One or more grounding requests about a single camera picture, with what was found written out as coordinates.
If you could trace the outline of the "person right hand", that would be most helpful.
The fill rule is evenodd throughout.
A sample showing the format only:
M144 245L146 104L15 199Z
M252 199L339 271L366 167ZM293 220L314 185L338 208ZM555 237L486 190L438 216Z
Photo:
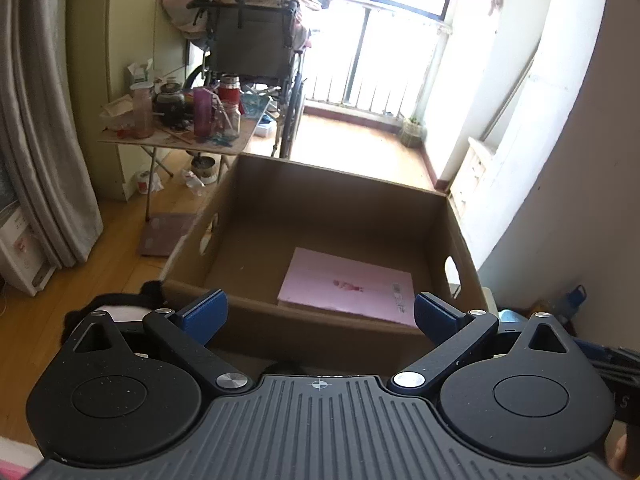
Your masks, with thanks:
M612 471L616 472L624 479L638 479L639 476L633 476L626 471L625 466L629 462L628 457L628 436L623 434L616 442L615 450L611 457L608 459L608 466Z

